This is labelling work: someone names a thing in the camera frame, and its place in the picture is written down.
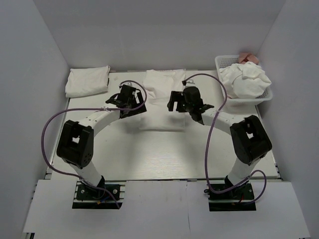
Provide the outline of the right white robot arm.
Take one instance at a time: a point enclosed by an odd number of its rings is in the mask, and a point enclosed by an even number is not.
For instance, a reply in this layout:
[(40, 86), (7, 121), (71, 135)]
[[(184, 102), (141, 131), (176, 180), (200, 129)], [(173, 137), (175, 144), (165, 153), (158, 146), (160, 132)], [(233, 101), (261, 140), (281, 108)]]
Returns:
[(209, 126), (208, 136), (214, 128), (231, 136), (236, 160), (225, 178), (225, 192), (232, 199), (238, 198), (243, 193), (242, 184), (249, 180), (257, 163), (272, 149), (260, 119), (255, 115), (231, 115), (204, 104), (195, 86), (186, 87), (182, 92), (172, 91), (167, 108), (170, 112), (189, 113), (193, 121)]

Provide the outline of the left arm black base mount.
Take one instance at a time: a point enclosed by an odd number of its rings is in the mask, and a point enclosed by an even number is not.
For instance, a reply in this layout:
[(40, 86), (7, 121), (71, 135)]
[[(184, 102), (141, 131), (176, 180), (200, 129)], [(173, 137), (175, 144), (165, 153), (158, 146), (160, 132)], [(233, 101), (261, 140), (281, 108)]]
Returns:
[(94, 192), (81, 182), (75, 187), (72, 209), (94, 209), (94, 210), (117, 210), (124, 201), (125, 183), (106, 182), (105, 188), (113, 195), (116, 202), (109, 193)]

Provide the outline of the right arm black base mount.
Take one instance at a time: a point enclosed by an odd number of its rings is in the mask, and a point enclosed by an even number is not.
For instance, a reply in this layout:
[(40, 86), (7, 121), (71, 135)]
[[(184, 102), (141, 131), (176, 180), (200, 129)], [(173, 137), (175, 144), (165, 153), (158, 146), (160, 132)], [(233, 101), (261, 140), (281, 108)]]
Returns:
[(252, 185), (246, 183), (231, 191), (223, 194), (215, 194), (209, 190), (204, 190), (208, 196), (208, 205), (210, 212), (243, 212), (256, 211), (255, 202), (249, 202), (255, 199)]

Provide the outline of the white Coca-Cola print t-shirt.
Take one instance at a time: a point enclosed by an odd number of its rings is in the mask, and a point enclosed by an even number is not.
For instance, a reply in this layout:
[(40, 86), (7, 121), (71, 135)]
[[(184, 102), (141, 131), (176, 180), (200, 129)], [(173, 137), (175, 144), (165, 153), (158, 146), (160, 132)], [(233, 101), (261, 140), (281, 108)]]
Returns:
[(147, 111), (140, 117), (140, 130), (178, 131), (185, 128), (185, 114), (170, 112), (167, 104), (172, 91), (181, 92), (186, 70), (147, 70), (143, 87), (147, 92)]

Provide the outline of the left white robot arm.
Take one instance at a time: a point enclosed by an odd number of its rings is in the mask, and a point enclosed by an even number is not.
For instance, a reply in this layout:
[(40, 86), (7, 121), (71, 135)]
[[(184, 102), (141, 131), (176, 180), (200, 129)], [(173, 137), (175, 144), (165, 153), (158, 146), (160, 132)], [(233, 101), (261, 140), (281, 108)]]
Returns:
[(64, 123), (57, 146), (57, 156), (69, 164), (76, 175), (89, 185), (88, 193), (95, 199), (105, 194), (104, 177), (92, 162), (94, 138), (111, 123), (147, 111), (146, 93), (128, 84), (120, 86), (120, 92), (106, 100), (104, 106), (78, 121)]

